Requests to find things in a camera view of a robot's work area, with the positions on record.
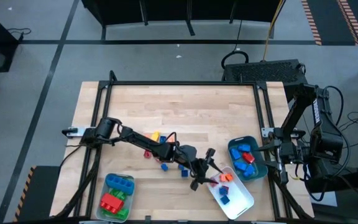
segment green toy block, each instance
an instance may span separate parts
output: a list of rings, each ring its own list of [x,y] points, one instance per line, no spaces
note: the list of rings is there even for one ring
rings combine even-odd
[[[124,202],[125,202],[125,199],[126,199],[126,197],[127,197],[127,195],[126,195],[124,192],[120,191],[120,190],[114,190],[114,189],[112,189],[112,190],[110,190],[110,194],[111,194],[112,196],[118,198],[119,200],[124,201]]]
[[[127,219],[128,213],[129,213],[129,209],[127,208],[123,208],[120,211],[117,212],[117,214],[113,214],[105,209],[102,210],[103,215],[109,217],[109,218],[118,218],[121,220],[125,220]]]

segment lego brick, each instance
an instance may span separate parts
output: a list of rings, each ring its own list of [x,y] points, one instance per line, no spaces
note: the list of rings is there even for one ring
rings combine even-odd
[[[100,200],[100,207],[113,214],[116,214],[118,211],[120,211],[122,206],[124,206],[124,202],[109,193],[105,193]]]
[[[248,164],[251,164],[254,162],[255,158],[248,152],[245,152],[242,154],[242,158],[248,162]]]
[[[167,140],[166,136],[160,136],[160,143],[163,143]]]
[[[237,147],[237,149],[241,152],[250,152],[251,151],[251,147],[248,144],[241,144],[241,145],[239,145],[239,147]]]
[[[167,139],[167,142],[175,142],[175,137],[172,135]]]
[[[247,164],[245,164],[244,162],[234,162],[234,167],[238,170],[246,171]]]
[[[150,158],[152,157],[152,153],[145,150],[143,156],[144,156],[146,159],[150,159]]]
[[[151,140],[160,142],[160,132],[159,131],[154,132],[152,134]]]
[[[112,189],[120,190],[125,194],[132,195],[134,193],[135,184],[130,181],[118,177],[116,175],[108,175],[106,178],[106,184]]]
[[[168,171],[168,166],[166,164],[161,164],[161,169],[166,172]]]
[[[229,198],[227,197],[227,195],[221,197],[221,202],[225,205],[227,203],[230,202]]]
[[[188,177],[189,176],[189,171],[188,170],[182,170],[181,171],[181,176],[184,177],[184,178]]]
[[[228,193],[228,189],[227,189],[227,188],[225,188],[225,187],[220,187],[220,188],[219,188],[219,194],[220,194],[220,195],[227,195],[227,193]]]
[[[225,188],[227,190],[227,194],[229,194],[229,187],[228,186],[222,186],[223,188]]]
[[[246,171],[242,175],[244,175],[244,177],[249,177],[254,173],[255,173],[255,168],[251,165],[248,165]]]
[[[124,192],[122,192],[120,190],[116,190],[116,189],[110,190],[110,194],[122,201],[125,201],[125,199],[127,197],[127,195]]]
[[[241,158],[241,154],[239,151],[237,151],[237,149],[234,149],[234,148],[230,149],[230,154],[234,160],[238,160]]]
[[[210,185],[211,185],[211,187],[215,187],[215,186],[217,186],[217,184],[215,184],[215,183],[209,183]]]
[[[116,214],[113,214],[107,210],[102,210],[103,215],[109,217],[109,218],[118,218],[121,220],[126,220],[129,214],[129,209],[123,208],[120,211],[118,211]]]
[[[233,180],[233,176],[231,174],[221,174],[219,178],[221,179],[221,182],[230,182]]]

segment gray floor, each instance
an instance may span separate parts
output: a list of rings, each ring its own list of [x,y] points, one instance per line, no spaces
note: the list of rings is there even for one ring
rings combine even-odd
[[[0,0],[0,23],[6,28],[29,27],[27,40],[58,40],[62,35],[73,0]],[[239,21],[194,21],[191,37],[184,22],[151,22],[109,26],[106,39],[235,39]],[[243,22],[241,39],[263,40],[268,24]],[[68,40],[99,40],[101,26],[79,3]],[[278,18],[275,39],[313,40],[300,0],[288,1]],[[0,204],[12,169],[40,96],[56,45],[19,46],[11,70],[0,73]],[[120,80],[220,80],[221,59],[233,45],[65,45],[50,86],[44,108],[6,215],[12,220],[28,170],[33,165],[58,165],[66,139],[60,130],[71,124],[81,82],[105,80],[114,70]],[[262,59],[263,45],[239,45],[251,62]],[[358,47],[317,45],[271,45],[267,60],[297,58],[307,68],[309,83],[334,85],[345,97],[344,118],[358,111]],[[241,63],[233,57],[228,63]],[[331,107],[338,111],[337,94]],[[305,113],[312,127],[310,111]],[[301,121],[298,125],[305,128]],[[358,141],[358,126],[345,132],[351,144]],[[358,167],[358,146],[352,149],[349,166]]]

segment wooden table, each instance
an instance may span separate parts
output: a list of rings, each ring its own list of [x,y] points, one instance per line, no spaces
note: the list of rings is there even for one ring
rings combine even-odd
[[[98,82],[83,82],[73,118],[73,126],[89,126],[93,113]],[[276,126],[281,126],[288,113],[282,83],[267,83],[270,104]],[[263,94],[259,93],[264,122],[267,124]],[[99,115],[102,114],[105,93]],[[123,125],[143,134],[160,131],[168,135],[178,133],[178,140],[197,148],[197,157],[206,150],[216,150],[215,162],[219,167],[230,166],[227,143],[241,136],[253,136],[262,145],[260,128],[251,86],[129,86],[112,88],[109,117],[118,118]],[[68,144],[77,144],[70,139]],[[66,148],[65,156],[73,148]],[[103,181],[108,173],[135,177],[135,197],[130,220],[227,220],[205,185],[196,192],[190,189],[191,179],[182,179],[177,164],[168,164],[164,172],[154,159],[145,159],[144,151],[131,144],[119,142],[103,146],[98,181],[94,196],[92,218],[95,217]],[[57,214],[71,199],[80,181],[85,149],[76,152],[64,164],[58,180],[50,214]],[[294,176],[294,166],[287,166]],[[209,169],[207,176],[214,173]],[[268,178],[246,182],[245,186],[255,199],[255,205],[237,220],[274,220]],[[308,193],[301,181],[290,178],[288,189],[304,210],[313,215]],[[277,188],[280,214],[285,217],[282,195]],[[88,190],[83,195],[80,215],[85,214]]]

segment red lego brick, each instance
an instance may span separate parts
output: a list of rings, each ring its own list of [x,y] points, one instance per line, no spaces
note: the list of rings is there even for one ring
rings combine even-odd
[[[254,162],[255,158],[251,155],[251,153],[245,152],[242,154],[242,158],[248,162],[248,164],[251,164]]]
[[[145,150],[143,156],[144,156],[146,159],[150,159],[150,158],[152,157],[152,153]]]
[[[109,193],[105,193],[100,200],[100,207],[113,214],[116,214],[118,211],[120,211],[122,206],[124,206],[124,202]]]

